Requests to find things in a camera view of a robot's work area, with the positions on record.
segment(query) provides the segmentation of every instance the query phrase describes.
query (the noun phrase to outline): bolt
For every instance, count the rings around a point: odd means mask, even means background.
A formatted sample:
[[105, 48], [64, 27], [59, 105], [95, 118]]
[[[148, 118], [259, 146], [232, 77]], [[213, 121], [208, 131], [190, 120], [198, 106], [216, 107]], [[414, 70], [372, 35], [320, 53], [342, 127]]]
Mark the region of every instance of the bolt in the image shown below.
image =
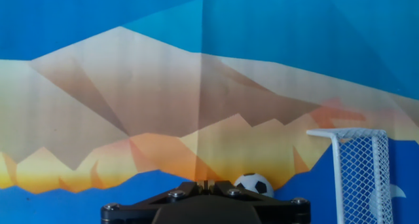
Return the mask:
[[240, 195], [242, 192], [239, 189], [232, 188], [232, 189], [229, 189], [227, 193], [230, 196], [236, 196], [236, 195]]
[[293, 200], [291, 200], [291, 202], [293, 204], [305, 204], [308, 202], [308, 200], [306, 200], [305, 198], [294, 198]]
[[175, 190], [169, 193], [169, 196], [174, 197], [174, 198], [180, 198], [184, 195], [185, 195], [185, 192], [181, 190]]
[[105, 208], [106, 210], [117, 210], [117, 209], [119, 209], [119, 204], [117, 204], [117, 203], [110, 203], [110, 204], [106, 204], [106, 205], [104, 206], [104, 208]]

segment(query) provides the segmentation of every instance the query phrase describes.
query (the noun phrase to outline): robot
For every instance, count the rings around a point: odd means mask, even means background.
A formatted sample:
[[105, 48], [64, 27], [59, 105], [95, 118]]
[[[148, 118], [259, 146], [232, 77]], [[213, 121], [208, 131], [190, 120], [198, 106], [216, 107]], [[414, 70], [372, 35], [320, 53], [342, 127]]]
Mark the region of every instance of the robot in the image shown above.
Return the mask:
[[310, 202], [280, 201], [229, 181], [183, 182], [134, 205], [107, 204], [101, 224], [310, 224]]

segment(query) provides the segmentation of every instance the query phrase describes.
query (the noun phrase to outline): soccer ball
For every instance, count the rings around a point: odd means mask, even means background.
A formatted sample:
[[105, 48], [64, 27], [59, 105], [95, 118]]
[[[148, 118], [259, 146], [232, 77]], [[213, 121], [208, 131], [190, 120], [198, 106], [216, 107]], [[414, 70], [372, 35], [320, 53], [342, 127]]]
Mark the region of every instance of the soccer ball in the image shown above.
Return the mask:
[[269, 181], [262, 175], [256, 173], [244, 174], [240, 176], [234, 186], [247, 189], [265, 195], [268, 197], [274, 197], [274, 189], [270, 185]]

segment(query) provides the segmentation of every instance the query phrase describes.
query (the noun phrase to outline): net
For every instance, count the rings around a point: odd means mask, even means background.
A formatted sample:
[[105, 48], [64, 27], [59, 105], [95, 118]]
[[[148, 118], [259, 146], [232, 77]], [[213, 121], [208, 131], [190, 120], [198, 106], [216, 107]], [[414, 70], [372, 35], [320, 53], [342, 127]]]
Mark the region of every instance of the net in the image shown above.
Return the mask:
[[307, 134], [332, 139], [338, 224], [393, 224], [387, 133], [342, 128]]

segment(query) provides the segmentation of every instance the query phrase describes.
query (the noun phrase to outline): printed backdrop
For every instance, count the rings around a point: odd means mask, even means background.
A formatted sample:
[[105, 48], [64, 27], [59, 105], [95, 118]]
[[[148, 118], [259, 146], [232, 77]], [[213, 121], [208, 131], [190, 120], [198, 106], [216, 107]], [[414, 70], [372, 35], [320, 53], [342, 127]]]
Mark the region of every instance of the printed backdrop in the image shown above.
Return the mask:
[[99, 223], [257, 172], [336, 223], [330, 141], [384, 129], [395, 223], [419, 197], [416, 0], [0, 0], [0, 219]]

